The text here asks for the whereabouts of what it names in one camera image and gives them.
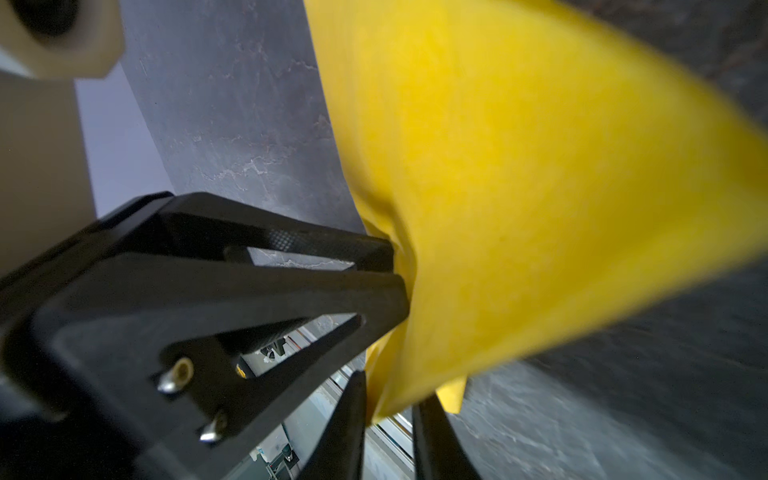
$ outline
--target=beige object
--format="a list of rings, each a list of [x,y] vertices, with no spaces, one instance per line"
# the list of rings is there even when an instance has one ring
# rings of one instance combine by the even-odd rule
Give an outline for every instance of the beige object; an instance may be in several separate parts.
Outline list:
[[[0,70],[28,78],[104,77],[124,49],[118,0],[80,0],[70,31],[36,35],[0,0]]]

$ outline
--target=metal screw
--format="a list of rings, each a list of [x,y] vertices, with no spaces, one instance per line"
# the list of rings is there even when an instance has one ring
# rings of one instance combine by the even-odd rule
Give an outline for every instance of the metal screw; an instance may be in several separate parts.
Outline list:
[[[192,380],[192,375],[194,375],[192,360],[183,356],[160,377],[157,391],[168,395],[180,392]]]
[[[223,432],[227,429],[227,414],[219,410],[214,419],[200,430],[200,441],[216,443],[223,438]]]

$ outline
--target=yellow object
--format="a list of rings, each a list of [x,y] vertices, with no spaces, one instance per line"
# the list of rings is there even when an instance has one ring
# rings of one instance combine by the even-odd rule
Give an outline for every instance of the yellow object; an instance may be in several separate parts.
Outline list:
[[[374,422],[768,245],[763,133],[621,33],[546,0],[305,5],[344,174],[411,296],[369,352]]]

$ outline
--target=yellow cloth corner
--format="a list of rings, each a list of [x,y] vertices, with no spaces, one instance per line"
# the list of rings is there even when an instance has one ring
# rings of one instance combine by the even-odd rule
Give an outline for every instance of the yellow cloth corner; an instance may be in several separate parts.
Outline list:
[[[411,298],[366,363],[374,422],[766,249],[763,133],[609,27],[547,0],[305,6],[344,174]]]

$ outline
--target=cloth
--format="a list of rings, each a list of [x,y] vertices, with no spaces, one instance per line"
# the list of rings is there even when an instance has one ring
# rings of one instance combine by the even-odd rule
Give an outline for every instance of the cloth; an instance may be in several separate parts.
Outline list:
[[[547,0],[305,0],[344,174],[409,319],[369,417],[607,325],[768,244],[768,142],[729,101]]]

